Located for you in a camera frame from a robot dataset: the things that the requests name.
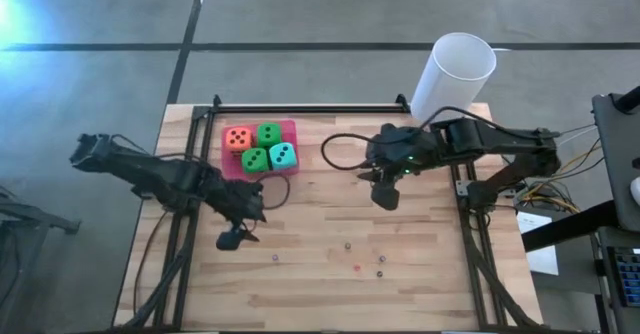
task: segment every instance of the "robotic arm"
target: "robotic arm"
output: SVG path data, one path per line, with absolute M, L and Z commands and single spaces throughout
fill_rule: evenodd
M 387 210 L 398 207 L 395 183 L 404 175 L 423 170 L 466 164 L 485 154 L 515 154 L 515 160 L 485 181 L 467 186 L 466 205 L 482 210 L 495 204 L 498 194 L 519 181 L 548 177 L 560 168 L 553 137 L 547 129 L 513 130 L 461 118 L 420 128 L 384 124 L 367 145 L 365 169 L 359 178 L 373 183 L 371 199 Z
M 163 160 L 123 147 L 107 134 L 82 134 L 71 156 L 74 168 L 92 173 L 109 173 L 131 184 L 141 198 L 153 194 L 168 210 L 177 212 L 204 201 L 231 222 L 231 230 L 220 234 L 216 247 L 236 250 L 244 239 L 259 241 L 243 220 L 266 222 L 262 212 L 262 184 L 225 180 L 219 169 L 195 160 Z

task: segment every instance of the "black metal frame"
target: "black metal frame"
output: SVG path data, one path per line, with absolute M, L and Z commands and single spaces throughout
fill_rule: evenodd
M 211 145 L 211 137 L 213 132 L 213 123 L 216 115 L 219 114 L 309 114 L 309 113 L 410 113 L 409 105 L 405 97 L 399 94 L 394 104 L 336 104 L 336 105 L 223 105 L 220 98 L 216 95 L 212 106 L 196 106 L 193 108 L 191 117 L 191 126 L 189 128 L 189 136 L 187 138 L 187 145 L 185 152 L 193 154 L 196 137 L 200 129 L 200 124 L 206 119 L 204 127 L 204 136 L 202 139 L 201 157 L 207 158 L 209 155 L 209 148 Z M 476 172 L 474 165 L 466 165 L 466 173 L 468 180 L 476 180 Z M 451 176 L 453 181 L 461 180 L 460 168 L 458 166 L 451 167 Z M 458 195 L 455 189 L 452 189 L 456 195 L 458 213 L 460 216 L 460 227 L 462 230 L 462 239 L 464 242 L 465 255 L 467 256 L 469 280 L 471 283 L 471 292 L 473 295 L 476 317 L 478 318 L 478 331 L 504 334 L 518 334 L 518 333 L 539 333 L 539 334 L 568 334 L 577 333 L 574 331 L 553 330 L 529 319 L 524 311 L 515 303 L 513 298 L 509 295 L 506 288 L 498 280 L 496 274 L 496 266 L 493 258 L 493 251 L 491 248 L 491 240 L 489 237 L 489 231 L 486 223 L 482 220 L 477 221 L 478 233 L 480 237 L 481 249 L 478 249 L 471 231 L 470 218 L 474 214 L 470 213 L 465 208 L 465 197 Z M 183 222 L 183 218 L 189 218 L 187 227 L 187 234 L 184 239 L 183 248 L 187 249 L 187 259 L 182 263 L 180 270 L 180 279 L 178 283 L 177 295 L 175 298 L 175 309 L 171 324 L 165 324 L 165 309 L 166 309 L 166 291 L 163 293 L 161 300 L 156 307 L 156 311 L 153 318 L 152 327 L 136 328 L 131 331 L 132 333 L 138 332 L 176 332 L 180 331 L 182 327 L 182 317 L 184 314 L 184 305 L 187 294 L 189 269 L 191 265 L 191 256 L 193 254 L 195 234 L 198 225 L 198 210 L 199 208 L 191 208 L 183 213 L 176 213 L 171 223 L 169 232 L 169 240 L 167 243 L 167 249 L 165 253 L 165 261 L 163 265 L 163 273 L 165 273 L 175 260 L 176 249 L 178 246 L 178 233 L 180 232 L 180 226 Z M 487 318 L 487 312 L 484 304 L 484 297 L 482 288 L 480 285 L 480 275 L 482 273 L 485 280 L 489 284 L 490 295 L 492 298 L 492 304 L 494 313 L 496 314 L 496 324 L 490 324 Z M 508 312 L 514 319 L 518 326 L 510 326 L 507 323 Z M 220 333 L 243 333 L 243 332 L 220 332 Z M 434 331 L 426 331 L 421 333 L 436 333 Z

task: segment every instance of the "wooden tabletop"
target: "wooden tabletop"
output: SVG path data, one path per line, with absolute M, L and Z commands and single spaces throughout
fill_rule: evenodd
M 184 151 L 192 107 L 167 107 L 157 154 Z M 490 118 L 486 104 L 471 109 Z M 265 213 L 268 223 L 259 223 L 254 232 L 260 243 L 244 242 L 232 252 L 215 248 L 218 234 L 228 224 L 210 207 L 201 206 L 183 329 L 477 329 L 449 169 L 403 178 L 397 184 L 398 209 L 385 211 L 371 202 L 370 185 L 356 178 L 357 172 L 332 169 L 320 156 L 320 144 L 331 134 L 372 136 L 387 122 L 416 125 L 412 118 L 406 114 L 218 115 L 209 161 L 219 165 L 223 127 L 284 118 L 296 122 L 300 158 L 300 172 L 291 177 L 289 201 Z M 328 146 L 327 154 L 338 164 L 353 165 L 363 160 L 365 146 L 362 141 L 340 139 Z M 476 162 L 481 179 L 501 166 L 497 156 Z M 282 197 L 281 180 L 264 182 L 266 205 Z M 156 202 L 143 205 L 114 324 L 133 315 L 134 278 L 162 213 Z M 160 278 L 169 227 L 170 219 L 165 219 L 151 246 L 138 306 Z M 525 312 L 541 322 L 513 210 L 493 212 L 490 235 L 500 279 Z M 386 261 L 381 263 L 380 256 Z

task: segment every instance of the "concrete floor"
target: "concrete floor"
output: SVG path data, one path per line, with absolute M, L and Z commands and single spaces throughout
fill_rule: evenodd
M 0 48 L 19 43 L 180 43 L 193 0 L 0 0 Z M 640 41 L 640 0 L 204 0 L 194 42 L 433 42 L 451 31 L 493 43 Z M 192 52 L 177 101 L 389 102 L 415 89 L 429 52 Z M 140 201 L 129 185 L 73 170 L 80 133 L 158 135 L 178 51 L 0 52 L 0 184 L 82 219 L 52 232 L 13 332 L 110 325 Z M 640 51 L 499 52 L 478 96 L 512 127 L 592 122 L 590 98 L 640 84 Z M 585 151 L 595 132 L 560 149 Z M 609 199 L 600 166 L 566 181 L 577 203 Z M 539 291 L 547 324 L 596 329 L 576 293 Z

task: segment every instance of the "white paper cup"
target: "white paper cup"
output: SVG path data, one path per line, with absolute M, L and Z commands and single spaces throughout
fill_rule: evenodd
M 468 109 L 496 68 L 496 55 L 484 40 L 467 33 L 438 39 L 411 99 L 411 115 L 421 121 L 443 106 Z M 458 118 L 443 112 L 435 121 Z

